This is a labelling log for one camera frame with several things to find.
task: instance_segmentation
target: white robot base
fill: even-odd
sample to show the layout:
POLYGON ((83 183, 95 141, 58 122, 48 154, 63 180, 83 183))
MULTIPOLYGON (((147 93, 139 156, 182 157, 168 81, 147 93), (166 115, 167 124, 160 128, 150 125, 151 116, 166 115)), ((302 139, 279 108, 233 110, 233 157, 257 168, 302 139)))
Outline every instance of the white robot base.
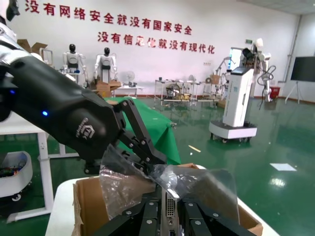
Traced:
POLYGON ((246 122, 242 127, 232 127, 224 124, 222 121, 215 120, 210 122, 209 131, 213 139, 219 137, 224 143, 232 139, 237 139, 240 142, 249 142, 251 137, 256 136, 257 127, 246 122))

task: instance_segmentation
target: logo on robotic arm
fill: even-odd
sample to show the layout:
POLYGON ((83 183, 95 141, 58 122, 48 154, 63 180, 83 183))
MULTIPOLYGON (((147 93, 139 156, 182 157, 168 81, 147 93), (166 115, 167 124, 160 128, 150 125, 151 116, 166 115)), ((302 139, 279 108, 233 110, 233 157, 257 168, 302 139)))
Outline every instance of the logo on robotic arm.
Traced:
POLYGON ((84 118, 81 124, 79 125, 77 132, 76 132, 76 137, 82 137, 85 140, 91 139, 95 133, 93 126, 87 125, 86 123, 89 121, 88 118, 84 118))

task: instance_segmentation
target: transparent plastic bag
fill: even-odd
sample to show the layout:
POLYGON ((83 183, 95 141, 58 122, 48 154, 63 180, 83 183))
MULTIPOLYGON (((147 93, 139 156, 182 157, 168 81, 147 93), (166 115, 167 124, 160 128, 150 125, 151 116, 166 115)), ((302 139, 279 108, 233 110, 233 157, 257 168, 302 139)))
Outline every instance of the transparent plastic bag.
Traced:
POLYGON ((99 179, 108 218, 141 202, 142 194, 155 191, 155 183, 109 146, 102 160, 99 179))
POLYGON ((100 168, 100 183, 109 219, 141 202, 142 194, 160 185, 174 199, 194 195, 207 207, 239 222, 234 178, 225 170, 152 165, 146 176, 109 146, 100 168))

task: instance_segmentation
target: green floor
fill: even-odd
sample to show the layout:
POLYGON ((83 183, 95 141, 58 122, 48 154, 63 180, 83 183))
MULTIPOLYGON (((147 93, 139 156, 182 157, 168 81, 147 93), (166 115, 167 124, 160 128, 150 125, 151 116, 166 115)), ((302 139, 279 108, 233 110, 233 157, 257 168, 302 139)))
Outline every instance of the green floor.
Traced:
MULTIPOLYGON (((251 121, 258 125, 258 134, 250 144, 224 144, 209 139, 209 121, 220 119, 223 109, 209 104, 197 107, 155 105, 150 107, 177 123, 174 129, 183 163, 194 162, 207 168, 225 168, 234 174, 238 196, 282 236, 315 235, 315 106, 279 100, 270 107, 256 100, 251 121), (188 145, 201 150, 200 153, 188 145), (296 172, 279 172, 270 163, 288 163, 296 172)), ((57 143, 49 139, 50 153, 56 153, 57 143)), ((23 210, 43 207, 38 149, 35 135, 0 136, 0 150, 25 150, 32 156, 32 186, 25 192, 18 207, 23 210)), ((62 182, 84 177, 83 161, 51 160, 54 192, 62 182)), ((10 224, 0 218, 0 235, 43 236, 49 216, 22 220, 10 224)))

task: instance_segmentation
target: brown cardboard box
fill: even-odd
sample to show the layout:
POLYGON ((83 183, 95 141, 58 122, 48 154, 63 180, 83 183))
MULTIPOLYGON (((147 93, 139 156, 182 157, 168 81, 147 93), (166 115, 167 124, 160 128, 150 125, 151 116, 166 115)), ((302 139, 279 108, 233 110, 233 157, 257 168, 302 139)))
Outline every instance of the brown cardboard box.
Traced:
POLYGON ((218 107, 222 107, 222 108, 225 108, 225 103, 226 103, 226 100, 219 100, 218 102, 218 107))
POLYGON ((46 48, 47 44, 43 43, 35 43, 32 47, 30 46, 27 39, 18 39, 18 44, 27 52, 29 53, 37 53, 39 54, 39 49, 46 48))
MULTIPOLYGON (((192 163, 183 167, 198 169, 192 163)), ((75 224, 72 236, 91 236, 108 222, 106 205, 98 177, 79 180, 73 185, 75 224)), ((262 236, 262 225, 239 206, 241 225, 256 236, 262 236)))
POLYGON ((111 97, 112 93, 111 91, 119 88, 122 84, 118 81, 111 80, 108 83, 104 83, 102 81, 98 81, 96 85, 96 92, 97 94, 101 95, 102 97, 111 97))
POLYGON ((220 83, 220 78, 221 78, 220 75, 211 75, 211 76, 210 76, 211 83, 212 83, 213 85, 218 85, 218 84, 220 83))

